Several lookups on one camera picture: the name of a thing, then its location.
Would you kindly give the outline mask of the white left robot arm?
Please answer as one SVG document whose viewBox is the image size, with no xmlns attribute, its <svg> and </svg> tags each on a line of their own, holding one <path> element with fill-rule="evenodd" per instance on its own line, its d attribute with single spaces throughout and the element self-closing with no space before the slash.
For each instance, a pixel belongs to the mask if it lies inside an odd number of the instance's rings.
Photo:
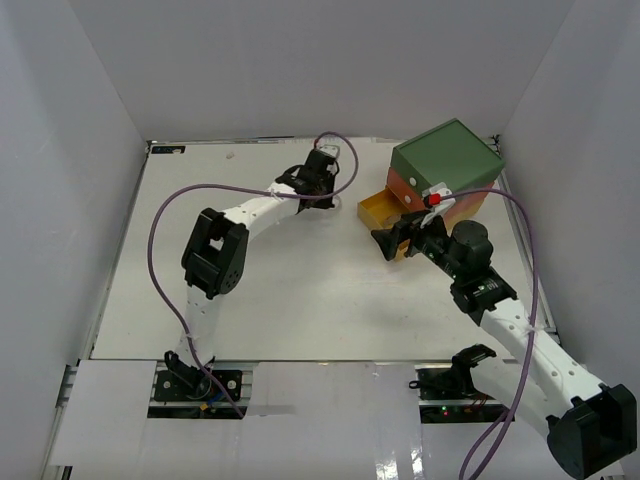
<svg viewBox="0 0 640 480">
<path fill-rule="evenodd" d="M 177 376 L 177 387 L 188 398 L 199 399 L 211 387 L 211 374 L 197 365 L 214 359 L 209 346 L 220 316 L 222 299 L 238 286 L 249 242 L 279 221 L 305 209 L 331 209 L 339 148 L 313 148 L 302 165 L 283 172 L 264 191 L 222 211 L 206 208 L 198 215 L 181 258 L 188 306 L 179 318 L 182 334 L 174 351 L 164 354 Z"/>
</svg>

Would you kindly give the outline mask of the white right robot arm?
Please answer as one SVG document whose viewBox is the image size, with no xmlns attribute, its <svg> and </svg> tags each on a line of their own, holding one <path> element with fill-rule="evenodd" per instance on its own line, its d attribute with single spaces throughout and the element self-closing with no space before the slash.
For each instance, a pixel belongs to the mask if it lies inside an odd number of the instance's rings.
<svg viewBox="0 0 640 480">
<path fill-rule="evenodd" d="M 515 290 L 491 265 L 487 229 L 464 220 L 448 230 L 442 217 L 406 214 L 390 229 L 371 233 L 388 260 L 400 244 L 406 256 L 422 254 L 452 279 L 454 303 L 521 365 L 519 374 L 484 345 L 452 359 L 453 390 L 472 399 L 480 392 L 508 404 L 546 441 L 559 466 L 586 479 L 638 446 L 637 400 L 624 385 L 608 386 L 575 361 L 545 330 L 529 322 Z"/>
</svg>

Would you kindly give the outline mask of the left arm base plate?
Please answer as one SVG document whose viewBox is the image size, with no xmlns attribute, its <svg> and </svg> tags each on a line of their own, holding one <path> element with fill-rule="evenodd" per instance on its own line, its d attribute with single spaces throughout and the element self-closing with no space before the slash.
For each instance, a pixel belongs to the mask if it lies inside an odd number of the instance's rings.
<svg viewBox="0 0 640 480">
<path fill-rule="evenodd" d="M 250 377 L 241 370 L 214 370 L 212 374 L 245 414 L 250 396 Z M 167 369 L 154 379 L 148 409 L 150 419 L 240 420 L 226 396 L 207 376 L 195 374 L 198 385 L 189 386 Z"/>
</svg>

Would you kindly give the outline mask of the green drawer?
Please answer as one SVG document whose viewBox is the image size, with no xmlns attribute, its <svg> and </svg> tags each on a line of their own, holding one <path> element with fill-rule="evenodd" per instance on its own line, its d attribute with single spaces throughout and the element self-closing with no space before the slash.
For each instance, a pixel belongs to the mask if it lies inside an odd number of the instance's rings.
<svg viewBox="0 0 640 480">
<path fill-rule="evenodd" d="M 392 150 L 390 166 L 414 191 L 421 194 L 442 182 L 425 153 L 396 146 Z"/>
</svg>

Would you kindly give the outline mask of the large clear tape roll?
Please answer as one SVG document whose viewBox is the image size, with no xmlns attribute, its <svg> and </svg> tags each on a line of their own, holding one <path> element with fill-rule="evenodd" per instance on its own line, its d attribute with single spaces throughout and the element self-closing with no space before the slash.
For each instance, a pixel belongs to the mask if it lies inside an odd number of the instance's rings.
<svg viewBox="0 0 640 480">
<path fill-rule="evenodd" d="M 386 219 L 384 219 L 382 222 L 382 225 L 384 228 L 389 228 L 392 225 L 394 225 L 396 222 L 398 222 L 400 219 L 401 219 L 400 214 L 393 214 L 388 216 Z"/>
</svg>

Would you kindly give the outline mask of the small clear tape roll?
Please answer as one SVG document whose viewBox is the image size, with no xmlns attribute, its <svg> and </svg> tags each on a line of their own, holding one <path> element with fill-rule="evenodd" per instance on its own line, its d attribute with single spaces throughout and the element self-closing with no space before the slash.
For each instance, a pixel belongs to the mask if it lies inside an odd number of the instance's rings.
<svg viewBox="0 0 640 480">
<path fill-rule="evenodd" d="M 336 195 L 332 199 L 332 205 L 334 209 L 341 209 L 343 201 L 339 195 Z"/>
</svg>

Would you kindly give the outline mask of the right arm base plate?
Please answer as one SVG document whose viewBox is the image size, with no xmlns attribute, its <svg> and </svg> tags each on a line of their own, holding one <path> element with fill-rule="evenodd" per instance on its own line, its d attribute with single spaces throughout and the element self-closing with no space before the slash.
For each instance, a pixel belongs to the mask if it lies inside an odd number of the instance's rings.
<svg viewBox="0 0 640 480">
<path fill-rule="evenodd" d="M 450 364 L 424 364 L 408 387 L 419 397 L 423 425 L 492 423 L 507 408 L 492 397 L 463 386 Z"/>
</svg>

